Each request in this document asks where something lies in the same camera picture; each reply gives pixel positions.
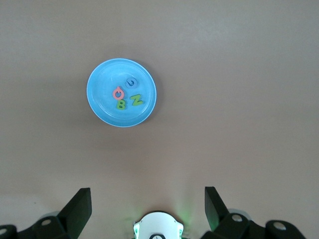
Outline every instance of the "screw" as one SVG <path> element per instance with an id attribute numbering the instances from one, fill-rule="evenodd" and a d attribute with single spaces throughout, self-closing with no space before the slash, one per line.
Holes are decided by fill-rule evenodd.
<path id="1" fill-rule="evenodd" d="M 7 232 L 7 229 L 5 228 L 0 229 L 0 237 L 1 235 L 4 235 L 6 232 Z"/>
<path id="2" fill-rule="evenodd" d="M 49 225 L 51 223 L 51 220 L 50 219 L 46 219 L 46 220 L 44 220 L 42 223 L 41 223 L 41 225 L 42 226 L 46 226 L 46 225 Z"/>
<path id="3" fill-rule="evenodd" d="M 231 217 L 235 222 L 242 222 L 243 219 L 241 218 L 241 216 L 237 215 L 237 214 L 234 214 L 232 217 Z"/>
<path id="4" fill-rule="evenodd" d="M 280 223 L 280 222 L 275 222 L 275 223 L 274 223 L 274 227 L 277 228 L 278 230 L 281 230 L 281 231 L 287 230 L 287 228 L 285 227 L 285 225 L 282 224 L 282 223 Z"/>

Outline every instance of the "blue plate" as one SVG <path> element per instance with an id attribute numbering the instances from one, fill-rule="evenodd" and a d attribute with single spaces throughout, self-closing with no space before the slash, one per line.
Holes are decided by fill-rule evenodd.
<path id="1" fill-rule="evenodd" d="M 149 117 L 157 93 L 151 75 L 143 66 L 116 58 L 94 69 L 88 81 L 87 97 L 101 120 L 118 127 L 131 127 Z"/>

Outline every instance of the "green light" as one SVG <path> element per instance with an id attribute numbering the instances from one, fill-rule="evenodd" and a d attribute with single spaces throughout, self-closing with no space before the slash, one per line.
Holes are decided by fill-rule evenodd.
<path id="1" fill-rule="evenodd" d="M 184 226 L 182 224 L 178 225 L 179 230 L 179 238 L 181 239 L 181 235 L 183 234 Z"/>
<path id="2" fill-rule="evenodd" d="M 139 239 L 139 234 L 140 234 L 140 232 L 139 232 L 140 224 L 135 224 L 135 226 L 133 227 L 133 229 L 134 229 L 134 233 L 135 233 L 135 238 L 136 238 L 136 239 Z"/>

